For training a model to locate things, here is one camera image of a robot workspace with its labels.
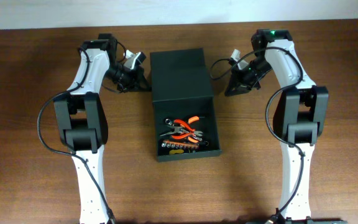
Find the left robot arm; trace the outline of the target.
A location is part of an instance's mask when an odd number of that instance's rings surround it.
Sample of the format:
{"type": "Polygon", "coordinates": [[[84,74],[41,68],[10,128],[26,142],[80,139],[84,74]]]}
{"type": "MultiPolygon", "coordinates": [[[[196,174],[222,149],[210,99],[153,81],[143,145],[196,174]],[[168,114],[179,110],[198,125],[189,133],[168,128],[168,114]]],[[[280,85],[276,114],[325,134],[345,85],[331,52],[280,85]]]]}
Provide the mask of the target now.
{"type": "Polygon", "coordinates": [[[117,59],[120,42],[112,34],[99,34],[79,49],[81,63],[70,87],[53,98],[60,140],[74,162],[80,194],[80,223],[114,223],[104,188],[103,153],[108,123],[99,92],[105,78],[116,93],[150,91],[144,76],[143,52],[124,51],[117,59]]]}

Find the dark green hinged box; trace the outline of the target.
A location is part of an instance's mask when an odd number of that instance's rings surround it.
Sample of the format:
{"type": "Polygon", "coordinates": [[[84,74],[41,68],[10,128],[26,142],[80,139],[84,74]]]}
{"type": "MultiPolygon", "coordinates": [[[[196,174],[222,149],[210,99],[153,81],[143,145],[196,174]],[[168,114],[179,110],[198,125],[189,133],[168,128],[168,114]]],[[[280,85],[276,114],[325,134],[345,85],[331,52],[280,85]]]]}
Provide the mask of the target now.
{"type": "Polygon", "coordinates": [[[152,52],[150,65],[157,160],[167,162],[219,156],[222,150],[214,111],[214,93],[203,49],[152,52]],[[209,145],[196,149],[196,153],[169,155],[174,148],[161,146],[168,136],[160,135],[170,131],[165,119],[187,121],[192,116],[202,116],[190,126],[202,131],[203,139],[209,145]]]}

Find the orange black cutting pliers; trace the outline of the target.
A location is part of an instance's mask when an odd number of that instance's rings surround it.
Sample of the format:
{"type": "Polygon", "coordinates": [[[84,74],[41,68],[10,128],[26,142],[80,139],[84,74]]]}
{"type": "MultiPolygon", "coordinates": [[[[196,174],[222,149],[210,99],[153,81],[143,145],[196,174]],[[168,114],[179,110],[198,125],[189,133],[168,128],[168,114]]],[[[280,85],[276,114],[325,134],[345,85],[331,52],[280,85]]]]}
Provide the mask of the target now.
{"type": "Polygon", "coordinates": [[[202,141],[203,132],[202,131],[194,131],[194,132],[190,132],[190,133],[171,135],[170,137],[172,139],[176,139],[176,140],[187,140],[192,143],[198,143],[198,142],[202,141]]]}

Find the orange socket bit rail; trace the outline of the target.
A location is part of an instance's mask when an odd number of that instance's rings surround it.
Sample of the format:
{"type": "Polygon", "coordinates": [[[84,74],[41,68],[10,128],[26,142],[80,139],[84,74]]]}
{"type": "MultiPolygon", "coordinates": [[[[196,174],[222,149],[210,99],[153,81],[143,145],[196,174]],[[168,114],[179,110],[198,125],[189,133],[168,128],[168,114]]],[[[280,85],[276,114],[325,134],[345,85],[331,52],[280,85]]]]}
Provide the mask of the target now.
{"type": "Polygon", "coordinates": [[[196,143],[190,143],[190,142],[176,142],[176,141],[169,141],[169,140],[164,140],[161,143],[162,147],[170,147],[170,148],[174,148],[174,149],[189,149],[189,150],[196,150],[198,149],[200,146],[196,143]]]}

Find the yellow black screwdriver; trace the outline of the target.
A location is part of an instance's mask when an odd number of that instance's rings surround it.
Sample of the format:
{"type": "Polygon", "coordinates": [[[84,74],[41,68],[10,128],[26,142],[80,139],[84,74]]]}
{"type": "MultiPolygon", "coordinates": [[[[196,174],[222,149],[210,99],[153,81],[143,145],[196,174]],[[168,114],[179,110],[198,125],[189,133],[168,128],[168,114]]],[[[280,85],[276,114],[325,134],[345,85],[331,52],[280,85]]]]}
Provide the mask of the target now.
{"type": "Polygon", "coordinates": [[[189,149],[172,149],[169,151],[169,155],[175,154],[186,154],[186,153],[196,153],[196,150],[189,150],[189,149]]]}

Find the orange black needle-nose pliers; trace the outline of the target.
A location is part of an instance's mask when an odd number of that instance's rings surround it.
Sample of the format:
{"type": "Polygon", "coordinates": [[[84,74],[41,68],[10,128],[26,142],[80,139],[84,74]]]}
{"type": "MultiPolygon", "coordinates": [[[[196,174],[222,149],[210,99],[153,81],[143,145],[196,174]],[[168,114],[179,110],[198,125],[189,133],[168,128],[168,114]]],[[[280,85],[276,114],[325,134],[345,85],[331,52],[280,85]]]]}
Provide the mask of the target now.
{"type": "Polygon", "coordinates": [[[182,134],[190,133],[197,131],[195,128],[192,128],[190,124],[199,121],[202,116],[192,116],[188,118],[187,121],[181,119],[165,119],[165,124],[172,130],[166,133],[161,134],[160,136],[173,135],[173,134],[182,134]]]}

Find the chrome ring wrench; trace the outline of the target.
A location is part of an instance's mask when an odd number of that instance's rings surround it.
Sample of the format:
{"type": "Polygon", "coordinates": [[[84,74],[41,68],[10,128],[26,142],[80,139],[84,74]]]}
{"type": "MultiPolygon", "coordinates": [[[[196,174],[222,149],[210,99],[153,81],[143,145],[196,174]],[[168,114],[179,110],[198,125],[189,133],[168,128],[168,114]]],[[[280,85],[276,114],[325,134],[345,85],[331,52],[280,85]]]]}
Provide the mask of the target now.
{"type": "Polygon", "coordinates": [[[165,125],[170,128],[170,131],[160,135],[160,137],[168,136],[162,146],[175,149],[198,149],[201,146],[209,146],[209,142],[203,139],[204,133],[190,126],[199,119],[198,116],[191,117],[188,121],[167,118],[165,125]]]}

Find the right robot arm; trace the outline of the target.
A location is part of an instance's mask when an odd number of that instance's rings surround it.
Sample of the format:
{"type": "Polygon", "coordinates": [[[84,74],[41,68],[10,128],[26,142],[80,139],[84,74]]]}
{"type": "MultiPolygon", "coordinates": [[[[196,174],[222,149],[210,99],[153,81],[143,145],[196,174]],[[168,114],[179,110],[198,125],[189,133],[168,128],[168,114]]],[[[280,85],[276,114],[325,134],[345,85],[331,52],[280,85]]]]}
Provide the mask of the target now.
{"type": "Polygon", "coordinates": [[[282,194],[267,223],[312,223],[309,205],[311,157],[324,129],[329,93],[305,72],[288,30],[259,29],[251,37],[255,59],[245,62],[237,50],[230,58],[231,77],[224,92],[235,96],[260,88],[260,80],[273,71],[280,99],[269,132],[279,140],[283,158],[282,194]]]}

